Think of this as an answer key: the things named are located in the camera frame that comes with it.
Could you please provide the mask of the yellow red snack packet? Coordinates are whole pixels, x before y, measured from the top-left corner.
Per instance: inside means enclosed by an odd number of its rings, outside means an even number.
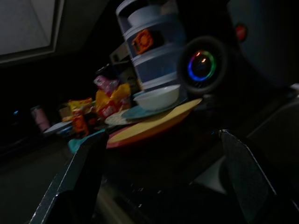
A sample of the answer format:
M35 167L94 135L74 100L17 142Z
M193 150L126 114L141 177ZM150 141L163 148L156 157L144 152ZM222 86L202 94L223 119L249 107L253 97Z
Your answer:
M95 108L97 114L106 119L109 116L129 109L131 89L128 83L119 85L110 95L103 90L98 90L95 96Z

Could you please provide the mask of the yellow plate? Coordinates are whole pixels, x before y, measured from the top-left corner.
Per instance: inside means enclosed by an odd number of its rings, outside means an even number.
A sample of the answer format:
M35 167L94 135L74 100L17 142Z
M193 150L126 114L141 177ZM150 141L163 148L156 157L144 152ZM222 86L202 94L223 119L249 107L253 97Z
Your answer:
M162 133L182 122L201 101L202 98L189 101L173 108L169 112L163 112L146 121L113 133L108 139L107 148L126 146Z

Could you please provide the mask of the brown cardboard box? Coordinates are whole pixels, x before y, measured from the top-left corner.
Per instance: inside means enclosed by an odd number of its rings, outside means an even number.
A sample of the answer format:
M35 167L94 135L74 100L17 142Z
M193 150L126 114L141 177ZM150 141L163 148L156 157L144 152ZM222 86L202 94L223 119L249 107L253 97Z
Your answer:
M129 67L122 71L120 73L120 80L122 83L129 84L131 94L135 94L141 91L140 85L138 83L138 78L133 68Z

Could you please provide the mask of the pink cup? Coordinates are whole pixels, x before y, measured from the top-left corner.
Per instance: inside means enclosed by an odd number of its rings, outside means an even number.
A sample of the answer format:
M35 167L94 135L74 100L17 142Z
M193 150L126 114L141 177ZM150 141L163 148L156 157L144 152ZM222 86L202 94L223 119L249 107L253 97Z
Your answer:
M46 113L40 105L32 107L30 111L36 125L39 127L41 132L44 132L50 128L50 123Z

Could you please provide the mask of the orange square fan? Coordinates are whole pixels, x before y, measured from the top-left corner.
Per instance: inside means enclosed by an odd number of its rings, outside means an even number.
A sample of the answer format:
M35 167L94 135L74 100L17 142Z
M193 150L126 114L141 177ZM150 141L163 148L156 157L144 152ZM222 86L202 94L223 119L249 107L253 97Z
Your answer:
M140 55L152 47L154 44L154 39L151 32L147 29L144 29L137 34L135 39L132 40L131 44L136 54Z

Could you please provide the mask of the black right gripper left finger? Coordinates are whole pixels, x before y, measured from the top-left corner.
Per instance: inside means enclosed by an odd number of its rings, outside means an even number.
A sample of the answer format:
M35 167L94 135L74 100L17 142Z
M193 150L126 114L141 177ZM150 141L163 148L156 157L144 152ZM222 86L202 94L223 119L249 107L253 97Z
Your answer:
M29 224L90 224L101 186L107 133L84 141L52 180Z

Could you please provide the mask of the floral print plate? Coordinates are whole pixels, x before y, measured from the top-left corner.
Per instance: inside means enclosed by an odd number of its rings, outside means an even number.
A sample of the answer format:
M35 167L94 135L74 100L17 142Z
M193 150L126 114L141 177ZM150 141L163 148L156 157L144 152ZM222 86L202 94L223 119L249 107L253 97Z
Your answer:
M106 118L105 123L110 126L122 126L131 124L130 121L122 117L124 112L125 111L112 114L111 116Z

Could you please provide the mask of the grey rice cooker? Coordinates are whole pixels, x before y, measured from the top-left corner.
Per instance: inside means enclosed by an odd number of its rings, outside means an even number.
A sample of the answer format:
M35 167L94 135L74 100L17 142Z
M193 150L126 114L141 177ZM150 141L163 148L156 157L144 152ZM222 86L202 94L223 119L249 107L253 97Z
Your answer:
M276 86L299 84L299 0L229 0L247 61Z

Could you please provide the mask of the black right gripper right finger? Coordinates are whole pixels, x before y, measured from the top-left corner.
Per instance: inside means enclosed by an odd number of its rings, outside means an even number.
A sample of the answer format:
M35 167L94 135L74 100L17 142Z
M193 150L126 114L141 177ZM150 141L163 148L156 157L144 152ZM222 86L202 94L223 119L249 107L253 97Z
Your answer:
M228 176L248 224L296 224L296 192L262 150L229 130L219 131Z

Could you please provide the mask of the teal plate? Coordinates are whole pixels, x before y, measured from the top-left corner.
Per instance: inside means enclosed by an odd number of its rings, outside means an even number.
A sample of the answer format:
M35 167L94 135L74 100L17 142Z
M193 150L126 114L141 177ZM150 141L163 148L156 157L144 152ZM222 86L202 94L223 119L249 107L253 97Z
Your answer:
M148 110L141 108L139 105L137 105L135 107L130 108L126 112L124 112L122 114L122 117L124 119L129 119L129 120L148 118L148 117L152 117L152 116L161 114L168 110L171 110L171 109L175 108L176 106L179 106L179 105L185 103L186 101L187 101L187 98L181 98L181 99L178 99L174 104L172 104L166 108L155 110L155 111L148 111Z

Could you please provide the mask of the white plate blue rim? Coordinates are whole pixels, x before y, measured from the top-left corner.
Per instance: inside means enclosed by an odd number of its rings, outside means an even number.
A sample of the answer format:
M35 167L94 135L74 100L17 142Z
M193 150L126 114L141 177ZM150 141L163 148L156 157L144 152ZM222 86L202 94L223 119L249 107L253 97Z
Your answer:
M65 129L65 128L68 128L70 126L71 126L71 121L59 122L59 123L56 123L53 126L51 126L49 129L45 130L43 132L43 135L49 136L49 135L55 134L55 133Z

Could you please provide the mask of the yellow noodle packet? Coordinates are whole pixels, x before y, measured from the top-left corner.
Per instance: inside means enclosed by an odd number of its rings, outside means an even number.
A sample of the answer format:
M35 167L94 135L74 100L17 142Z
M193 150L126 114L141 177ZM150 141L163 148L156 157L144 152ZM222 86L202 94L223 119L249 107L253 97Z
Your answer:
M83 107L90 106L92 102L92 98L86 98L82 100L69 100L68 106L71 112L75 112L76 110L81 110Z

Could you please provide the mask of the pink snack packet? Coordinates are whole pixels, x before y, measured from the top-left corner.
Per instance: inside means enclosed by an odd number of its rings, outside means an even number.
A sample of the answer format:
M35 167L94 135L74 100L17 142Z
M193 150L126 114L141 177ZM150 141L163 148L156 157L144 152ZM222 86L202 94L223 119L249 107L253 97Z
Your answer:
M104 93L109 97L119 86L119 80L108 79L104 75L97 76L93 82L97 85L99 90L104 91Z

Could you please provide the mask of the orange snack packet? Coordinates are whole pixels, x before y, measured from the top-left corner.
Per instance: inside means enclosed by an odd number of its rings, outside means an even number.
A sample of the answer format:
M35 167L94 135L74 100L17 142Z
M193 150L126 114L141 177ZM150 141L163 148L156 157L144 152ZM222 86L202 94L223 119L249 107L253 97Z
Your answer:
M91 128L88 123L89 118L88 114L77 113L73 115L71 121L76 138L82 139L91 134Z

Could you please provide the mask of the white ceramic bowl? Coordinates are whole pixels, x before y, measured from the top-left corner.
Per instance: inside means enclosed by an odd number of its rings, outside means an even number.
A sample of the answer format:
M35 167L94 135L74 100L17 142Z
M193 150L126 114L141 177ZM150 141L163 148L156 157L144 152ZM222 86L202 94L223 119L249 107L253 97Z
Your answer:
M177 102L180 93L180 85L170 85L155 89L134 98L134 101L147 111L161 110Z

